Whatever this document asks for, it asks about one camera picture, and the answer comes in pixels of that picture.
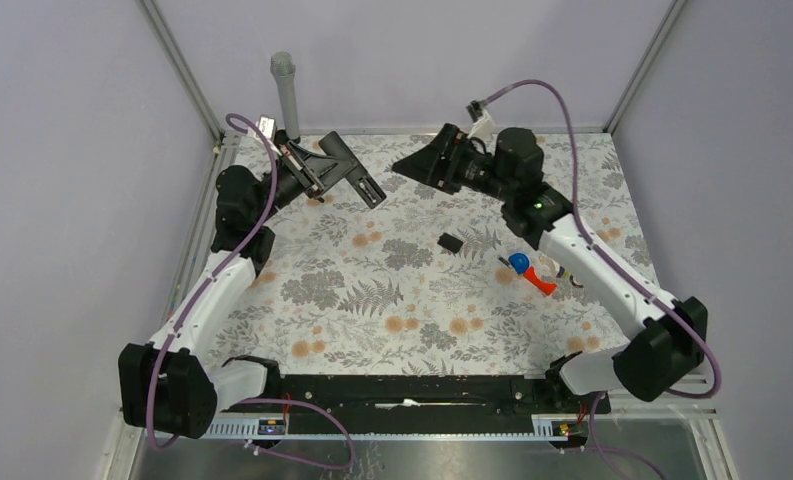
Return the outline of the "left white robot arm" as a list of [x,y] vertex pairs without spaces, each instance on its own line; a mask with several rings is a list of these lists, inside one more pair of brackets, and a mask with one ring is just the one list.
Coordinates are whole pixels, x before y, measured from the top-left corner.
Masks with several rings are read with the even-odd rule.
[[257,178],[232,165],[216,179],[215,235],[205,268],[172,317],[145,344],[127,344],[118,358],[126,424],[191,439],[214,416],[247,400],[268,411],[282,397],[278,363],[252,355],[211,366],[210,346],[234,305],[269,259],[274,233],[260,224],[296,198],[321,199],[347,180],[371,208],[384,194],[336,133],[309,152],[278,135],[277,175]]

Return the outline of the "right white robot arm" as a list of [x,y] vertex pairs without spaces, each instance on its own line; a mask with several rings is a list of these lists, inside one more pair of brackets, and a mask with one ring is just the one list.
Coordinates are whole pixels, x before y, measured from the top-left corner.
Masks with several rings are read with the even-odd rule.
[[569,412],[586,394],[623,388],[651,402],[704,360],[708,310],[697,298],[679,300],[654,287],[578,218],[574,206],[544,179],[544,152],[535,135],[506,128],[493,152],[445,124],[431,142],[392,169],[447,194],[462,188],[501,201],[513,234],[558,262],[611,315],[628,342],[554,361],[547,402]]

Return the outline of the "black remote battery cover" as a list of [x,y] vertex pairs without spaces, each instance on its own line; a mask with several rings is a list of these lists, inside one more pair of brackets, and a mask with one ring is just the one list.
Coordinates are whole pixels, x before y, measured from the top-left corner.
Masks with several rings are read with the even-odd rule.
[[462,250],[464,241],[449,233],[443,233],[438,238],[437,244],[444,250],[455,255]]

